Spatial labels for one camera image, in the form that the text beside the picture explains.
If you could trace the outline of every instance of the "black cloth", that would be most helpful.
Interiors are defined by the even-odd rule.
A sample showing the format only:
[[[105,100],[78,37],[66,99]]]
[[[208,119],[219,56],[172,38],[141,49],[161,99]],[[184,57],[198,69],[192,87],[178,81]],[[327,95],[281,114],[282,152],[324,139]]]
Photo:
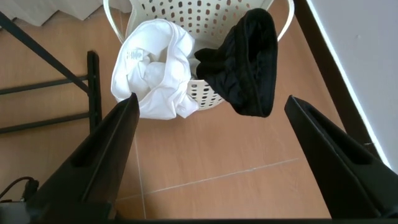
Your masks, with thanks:
[[[218,49],[195,52],[199,79],[241,115],[267,117],[274,104],[278,42],[274,21],[252,9],[232,27]]]

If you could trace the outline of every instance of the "perforated basket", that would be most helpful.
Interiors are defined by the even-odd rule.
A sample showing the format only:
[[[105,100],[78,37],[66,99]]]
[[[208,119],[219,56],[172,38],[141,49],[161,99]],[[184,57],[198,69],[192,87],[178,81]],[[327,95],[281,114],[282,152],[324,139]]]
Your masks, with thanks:
[[[113,22],[109,0],[104,0],[104,10],[121,42],[124,37]],[[293,0],[289,3],[287,22],[278,36],[283,36],[289,27],[293,14]],[[195,38],[194,52],[202,48],[217,49],[225,36],[235,26],[246,11],[257,7],[268,9],[273,0],[130,0],[132,12],[127,25],[128,36],[141,22],[151,19],[172,21]],[[200,109],[206,110],[219,105],[223,99],[204,80],[191,80],[188,94],[198,102]]]

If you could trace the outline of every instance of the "tile floor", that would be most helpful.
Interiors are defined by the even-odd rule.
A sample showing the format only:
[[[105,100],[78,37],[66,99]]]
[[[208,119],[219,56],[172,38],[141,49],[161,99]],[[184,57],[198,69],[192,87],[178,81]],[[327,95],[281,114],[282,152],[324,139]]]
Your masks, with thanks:
[[[287,6],[270,9],[277,28]],[[123,29],[128,14],[113,11]],[[85,21],[60,12],[42,27],[17,22],[76,74],[86,73],[86,52],[100,58],[103,114],[116,104],[109,86],[120,43],[104,12]],[[62,78],[29,49],[0,31],[0,88]],[[289,95],[311,102],[341,126],[299,24],[279,45],[274,110],[266,118],[237,115],[229,104],[187,119],[142,119],[137,127],[116,207],[126,218],[330,217],[284,113]],[[0,127],[86,111],[87,98],[72,84],[0,96]],[[88,135],[88,120],[0,136],[0,189],[23,175],[44,182]],[[23,184],[7,198],[17,200]]]

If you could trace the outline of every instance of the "dark brown baseboard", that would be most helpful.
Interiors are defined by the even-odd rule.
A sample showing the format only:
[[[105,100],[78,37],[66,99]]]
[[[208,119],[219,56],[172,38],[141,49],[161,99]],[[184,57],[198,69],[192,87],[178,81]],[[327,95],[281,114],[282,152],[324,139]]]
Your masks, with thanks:
[[[294,3],[298,23],[310,46],[347,134],[380,159],[307,1],[294,0]]]

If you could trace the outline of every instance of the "clothing label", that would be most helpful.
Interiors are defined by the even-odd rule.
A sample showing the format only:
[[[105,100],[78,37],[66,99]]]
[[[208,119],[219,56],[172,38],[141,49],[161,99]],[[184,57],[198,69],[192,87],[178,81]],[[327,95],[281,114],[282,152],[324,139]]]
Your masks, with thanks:
[[[144,58],[144,51],[141,49],[130,50],[127,51],[126,59],[127,60],[142,60]]]

